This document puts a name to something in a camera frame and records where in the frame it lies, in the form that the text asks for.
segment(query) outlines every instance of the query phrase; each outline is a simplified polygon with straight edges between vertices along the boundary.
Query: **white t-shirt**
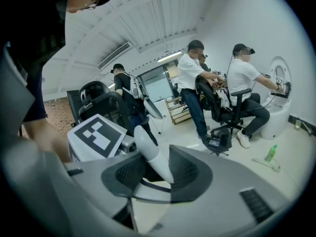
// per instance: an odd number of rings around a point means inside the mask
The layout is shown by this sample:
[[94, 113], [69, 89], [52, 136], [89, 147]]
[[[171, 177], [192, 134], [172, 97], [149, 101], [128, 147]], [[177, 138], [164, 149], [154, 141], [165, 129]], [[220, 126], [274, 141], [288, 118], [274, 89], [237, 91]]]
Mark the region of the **white t-shirt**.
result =
[[184, 54], [178, 64], [178, 91], [181, 89], [196, 89], [196, 78], [204, 72], [198, 60], [192, 59], [188, 54]]
[[[239, 59], [232, 60], [227, 74], [227, 86], [232, 105], [235, 106], [237, 104], [237, 97], [232, 97], [231, 94], [251, 88], [252, 81], [259, 75], [260, 73], [250, 63]], [[250, 96], [251, 93], [243, 94], [242, 102]]]

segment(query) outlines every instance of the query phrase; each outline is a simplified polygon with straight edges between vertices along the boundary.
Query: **ceiling light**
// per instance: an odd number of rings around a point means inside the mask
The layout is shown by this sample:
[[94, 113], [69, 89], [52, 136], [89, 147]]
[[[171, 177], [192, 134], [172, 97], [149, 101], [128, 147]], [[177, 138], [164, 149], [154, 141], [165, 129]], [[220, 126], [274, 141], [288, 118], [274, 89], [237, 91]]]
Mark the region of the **ceiling light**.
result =
[[174, 57], [174, 56], [176, 56], [176, 55], [179, 55], [179, 54], [181, 54], [181, 53], [182, 53], [182, 52], [180, 51], [180, 52], [171, 54], [171, 55], [169, 55], [169, 56], [167, 56], [167, 57], [164, 57], [164, 58], [162, 58], [162, 59], [160, 59], [160, 60], [157, 60], [157, 62], [162, 62], [162, 61], [164, 61], [164, 60], [166, 60], [166, 59], [169, 59], [169, 58]]

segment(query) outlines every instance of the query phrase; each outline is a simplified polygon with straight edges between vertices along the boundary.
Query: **hand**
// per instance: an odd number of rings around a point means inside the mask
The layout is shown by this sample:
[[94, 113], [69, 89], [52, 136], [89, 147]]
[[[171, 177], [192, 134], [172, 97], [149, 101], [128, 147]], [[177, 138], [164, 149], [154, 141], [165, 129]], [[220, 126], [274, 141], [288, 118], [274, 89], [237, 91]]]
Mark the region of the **hand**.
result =
[[222, 83], [225, 79], [222, 78], [222, 77], [219, 75], [218, 78], [217, 78], [217, 80], [218, 80], [218, 82]]
[[278, 89], [277, 89], [277, 92], [278, 93], [284, 93], [284, 90], [285, 90], [285, 85], [278, 85]]
[[209, 85], [210, 85], [211, 87], [216, 87], [216, 82], [215, 82], [215, 81], [210, 80], [210, 79], [207, 79], [207, 81], [208, 81], [208, 83], [209, 83]]

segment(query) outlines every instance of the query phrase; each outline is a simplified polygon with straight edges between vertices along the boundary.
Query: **man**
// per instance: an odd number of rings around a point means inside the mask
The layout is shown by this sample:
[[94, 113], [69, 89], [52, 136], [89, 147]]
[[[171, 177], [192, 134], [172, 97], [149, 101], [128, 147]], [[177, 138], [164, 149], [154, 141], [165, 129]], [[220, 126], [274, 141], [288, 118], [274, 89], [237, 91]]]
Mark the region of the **man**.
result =
[[[237, 97], [232, 97], [231, 94], [240, 90], [251, 88], [251, 83], [257, 81], [271, 90], [279, 90], [278, 85], [270, 79], [262, 76], [254, 66], [249, 63], [250, 48], [244, 44], [237, 44], [233, 49], [234, 60], [229, 66], [227, 74], [227, 84], [230, 94], [230, 100], [233, 106], [237, 104]], [[237, 138], [244, 148], [249, 148], [249, 137], [257, 131], [261, 126], [268, 122], [270, 113], [260, 105], [260, 95], [258, 93], [248, 93], [242, 96], [241, 110], [253, 110], [248, 113], [256, 118], [243, 130], [238, 131]]]
[[55, 152], [62, 162], [69, 162], [67, 138], [46, 120], [41, 71], [45, 63], [66, 44], [66, 11], [75, 13], [93, 9], [109, 0], [1, 1], [8, 5], [2, 14], [5, 23], [0, 36], [1, 49], [7, 42], [10, 43], [10, 55], [18, 69], [26, 72], [27, 89], [35, 97], [24, 119], [25, 130], [42, 151]]
[[196, 92], [196, 78], [201, 76], [205, 78], [211, 86], [215, 84], [214, 79], [223, 81], [219, 75], [205, 71], [198, 61], [199, 55], [203, 54], [204, 45], [199, 40], [189, 43], [188, 53], [185, 53], [178, 64], [178, 89], [180, 96], [186, 102], [191, 117], [197, 128], [197, 134], [200, 139], [207, 138], [207, 127], [204, 120], [203, 110], [200, 106]]
[[[122, 96], [124, 103], [127, 105], [128, 118], [132, 123], [133, 128], [135, 128], [146, 118], [144, 101], [141, 98], [135, 99], [131, 94], [124, 90], [130, 90], [130, 76], [126, 74], [122, 64], [115, 64], [113, 66], [113, 74], [115, 91]], [[158, 142], [152, 134], [149, 124], [143, 125], [142, 127], [148, 133], [154, 144], [158, 146]]]
[[207, 72], [211, 72], [211, 69], [208, 68], [208, 66], [205, 64], [205, 59], [207, 58], [207, 55], [205, 54], [199, 54], [198, 55], [198, 61], [199, 65]]

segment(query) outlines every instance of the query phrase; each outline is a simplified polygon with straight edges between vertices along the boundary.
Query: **office chair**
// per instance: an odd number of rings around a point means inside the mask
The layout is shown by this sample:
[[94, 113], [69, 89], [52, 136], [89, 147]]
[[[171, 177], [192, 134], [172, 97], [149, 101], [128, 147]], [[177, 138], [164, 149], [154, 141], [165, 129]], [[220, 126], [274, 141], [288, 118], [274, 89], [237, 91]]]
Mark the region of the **office chair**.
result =
[[199, 79], [196, 81], [196, 85], [201, 94], [205, 97], [201, 100], [201, 107], [204, 110], [211, 111], [212, 119], [221, 125], [226, 123], [226, 125], [220, 126], [211, 130], [211, 133], [215, 131], [221, 130], [222, 128], [230, 128], [231, 135], [233, 134], [233, 129], [236, 128], [238, 130], [243, 129], [243, 120], [242, 118], [251, 117], [247, 111], [241, 111], [241, 100], [242, 95], [251, 92], [251, 89], [245, 89], [238, 92], [234, 92], [232, 96], [237, 97], [237, 105], [236, 107], [230, 111], [221, 107], [221, 99], [217, 96], [216, 93], [213, 92], [213, 88], [209, 85], [209, 83], [204, 79]]
[[[90, 82], [83, 86], [79, 90], [79, 95], [83, 90], [91, 85], [97, 85], [100, 82]], [[127, 135], [134, 137], [134, 129], [129, 121], [128, 113], [126, 111], [126, 105], [120, 94], [117, 92], [109, 91], [108, 88], [102, 92], [99, 96], [93, 96], [88, 98], [86, 104], [80, 108], [79, 117], [81, 120], [87, 120], [88, 118], [100, 114], [106, 119], [124, 127], [127, 130]], [[146, 125], [149, 122], [149, 117], [146, 117], [140, 125]]]

